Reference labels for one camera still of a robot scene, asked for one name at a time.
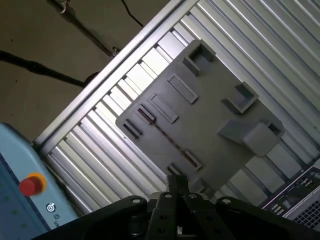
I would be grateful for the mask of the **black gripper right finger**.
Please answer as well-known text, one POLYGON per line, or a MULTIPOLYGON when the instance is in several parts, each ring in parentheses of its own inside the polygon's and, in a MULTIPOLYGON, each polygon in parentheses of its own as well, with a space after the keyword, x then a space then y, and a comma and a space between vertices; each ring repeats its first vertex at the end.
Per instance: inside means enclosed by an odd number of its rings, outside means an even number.
POLYGON ((178 193, 201 240, 318 240, 320 233, 233 197, 216 203, 190 192, 184 175, 176 176, 178 193))

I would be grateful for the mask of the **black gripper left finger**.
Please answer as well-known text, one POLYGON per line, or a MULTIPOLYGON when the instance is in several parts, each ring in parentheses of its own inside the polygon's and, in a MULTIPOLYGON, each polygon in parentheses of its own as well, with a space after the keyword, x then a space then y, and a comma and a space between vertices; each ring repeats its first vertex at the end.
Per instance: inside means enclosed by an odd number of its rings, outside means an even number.
POLYGON ((37 237, 39 240, 175 240, 178 176, 146 200, 132 195, 37 237))

